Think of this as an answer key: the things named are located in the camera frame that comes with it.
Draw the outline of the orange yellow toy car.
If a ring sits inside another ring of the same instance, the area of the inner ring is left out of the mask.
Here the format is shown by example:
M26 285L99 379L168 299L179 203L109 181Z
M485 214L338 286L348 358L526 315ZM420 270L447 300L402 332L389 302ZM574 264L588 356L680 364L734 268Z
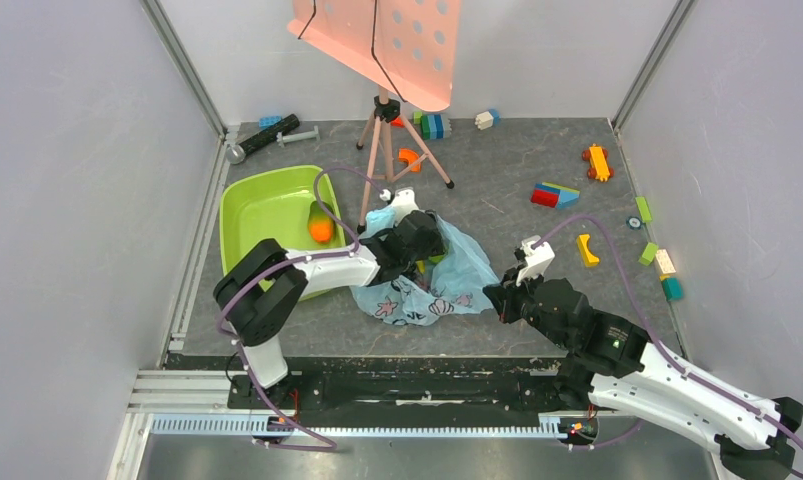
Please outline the orange yellow toy car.
M599 182L607 182L614 175L614 169L608 163L608 150L604 147L592 144L585 149L581 158L588 164L587 177Z

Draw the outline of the grey plastic syringe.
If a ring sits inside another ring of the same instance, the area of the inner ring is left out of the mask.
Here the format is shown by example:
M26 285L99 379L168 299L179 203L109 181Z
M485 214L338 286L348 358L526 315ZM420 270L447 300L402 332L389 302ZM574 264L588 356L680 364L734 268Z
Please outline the grey plastic syringe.
M283 133L278 133L276 136L276 142L279 146L285 147L286 145L294 142L306 141L306 140L319 140L320 139L320 132L317 126L314 126L309 131L304 131L300 133L291 133L284 135Z

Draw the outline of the yellow arch toy block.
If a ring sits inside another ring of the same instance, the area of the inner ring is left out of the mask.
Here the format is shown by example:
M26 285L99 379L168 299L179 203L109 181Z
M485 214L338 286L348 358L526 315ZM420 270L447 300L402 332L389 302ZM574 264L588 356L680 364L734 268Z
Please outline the yellow arch toy block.
M579 234L576 238L577 249L586 268L593 268L600 263L600 258L590 249L590 239L591 235L588 233Z

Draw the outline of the green flat brick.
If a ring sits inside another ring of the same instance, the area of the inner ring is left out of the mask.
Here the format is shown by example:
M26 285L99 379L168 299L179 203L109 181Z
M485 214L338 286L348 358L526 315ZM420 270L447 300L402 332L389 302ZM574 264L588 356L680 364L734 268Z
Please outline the green flat brick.
M651 223L653 221L653 216L648 200L644 196L637 196L635 202L641 222L644 224Z

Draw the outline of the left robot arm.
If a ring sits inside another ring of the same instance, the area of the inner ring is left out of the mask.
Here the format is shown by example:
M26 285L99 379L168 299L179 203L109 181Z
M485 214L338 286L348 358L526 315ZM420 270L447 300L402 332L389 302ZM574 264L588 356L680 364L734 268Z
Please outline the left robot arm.
M352 245L313 251L258 242L214 287L221 324L236 342L267 407L291 394L289 368L278 334L302 297L340 287L367 287L410 277L416 263L445 251L432 211L414 210L390 228Z

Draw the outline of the white yellow teal bricks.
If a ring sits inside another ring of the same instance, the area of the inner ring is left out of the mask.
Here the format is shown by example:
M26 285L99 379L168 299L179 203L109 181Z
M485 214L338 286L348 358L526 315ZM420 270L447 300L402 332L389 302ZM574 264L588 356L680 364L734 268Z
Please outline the white yellow teal bricks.
M683 299L683 287L677 278L677 270L668 251L666 249L658 249L654 263L659 273L661 287L666 300L674 302Z

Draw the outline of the green small brick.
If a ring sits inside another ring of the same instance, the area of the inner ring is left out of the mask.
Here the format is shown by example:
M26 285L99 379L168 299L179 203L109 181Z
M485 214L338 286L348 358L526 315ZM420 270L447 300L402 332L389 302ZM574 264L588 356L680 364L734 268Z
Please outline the green small brick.
M650 265L654 261L658 250L659 247L657 244L648 242L639 257L638 262L644 266Z

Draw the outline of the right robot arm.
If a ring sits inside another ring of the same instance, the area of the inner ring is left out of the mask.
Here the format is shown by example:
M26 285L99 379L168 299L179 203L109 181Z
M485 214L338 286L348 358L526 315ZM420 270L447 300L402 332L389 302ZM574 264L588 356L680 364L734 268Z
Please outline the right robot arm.
M616 410L675 432L718 455L742 479L786 479L803 406L735 388L653 342L645 329L592 307L566 279L518 282L509 272L483 289L503 323L525 321L567 353L557 400Z

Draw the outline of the light blue cartoon plastic bag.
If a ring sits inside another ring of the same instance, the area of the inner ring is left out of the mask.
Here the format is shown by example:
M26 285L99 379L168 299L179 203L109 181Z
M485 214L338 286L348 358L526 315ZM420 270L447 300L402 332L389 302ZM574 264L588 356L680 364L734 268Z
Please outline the light blue cartoon plastic bag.
M498 282L490 260L471 236L436 217L446 246L439 261L427 259L424 271L374 286L353 287L364 313L391 325L429 326L443 316L478 314L492 307L483 288Z

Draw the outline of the green orange fake mango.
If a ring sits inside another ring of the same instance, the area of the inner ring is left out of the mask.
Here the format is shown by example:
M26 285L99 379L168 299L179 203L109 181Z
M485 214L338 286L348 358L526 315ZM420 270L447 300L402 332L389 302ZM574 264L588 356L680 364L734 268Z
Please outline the green orange fake mango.
M335 237L336 225L328 210L324 202L313 201L309 206L307 230L312 240L319 244L328 244Z

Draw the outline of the white blue toy brick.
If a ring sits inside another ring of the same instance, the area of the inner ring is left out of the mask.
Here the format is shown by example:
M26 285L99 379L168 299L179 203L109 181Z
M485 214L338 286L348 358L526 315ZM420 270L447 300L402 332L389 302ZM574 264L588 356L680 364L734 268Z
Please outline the white blue toy brick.
M488 109L479 114L477 114L474 118L474 124L479 130L486 130L500 122L500 114L495 109Z

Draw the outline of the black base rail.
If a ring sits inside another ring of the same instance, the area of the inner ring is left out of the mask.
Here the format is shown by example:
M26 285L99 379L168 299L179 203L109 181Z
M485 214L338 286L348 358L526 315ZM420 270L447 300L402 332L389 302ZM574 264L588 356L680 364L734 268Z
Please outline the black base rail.
M560 392L550 357L291 357L269 401L311 427L531 427L540 414L588 416Z

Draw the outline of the black microphone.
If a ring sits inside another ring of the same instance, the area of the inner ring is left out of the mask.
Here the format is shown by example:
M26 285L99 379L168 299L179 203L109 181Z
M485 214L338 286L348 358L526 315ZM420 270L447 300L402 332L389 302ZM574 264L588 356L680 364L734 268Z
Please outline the black microphone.
M225 151L225 159L231 164L239 164L258 150L276 142L278 133L288 134L300 126L300 119L295 114L282 117L275 125L259 130L254 135L229 146Z

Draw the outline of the small round blue wheel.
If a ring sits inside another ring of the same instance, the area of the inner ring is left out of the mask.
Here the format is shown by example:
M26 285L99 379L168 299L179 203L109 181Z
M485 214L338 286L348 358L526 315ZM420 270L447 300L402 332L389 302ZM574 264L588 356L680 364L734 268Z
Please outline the small round blue wheel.
M628 217L626 223L628 227L632 230L639 230L643 227L642 220L636 216Z

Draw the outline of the red blue wedge blocks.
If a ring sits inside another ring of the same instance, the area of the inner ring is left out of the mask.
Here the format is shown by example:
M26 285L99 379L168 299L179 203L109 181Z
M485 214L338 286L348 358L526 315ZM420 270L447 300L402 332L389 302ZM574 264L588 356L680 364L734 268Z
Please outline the red blue wedge blocks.
M576 204L579 197L579 190L543 182L534 186L530 201L549 208L565 209Z

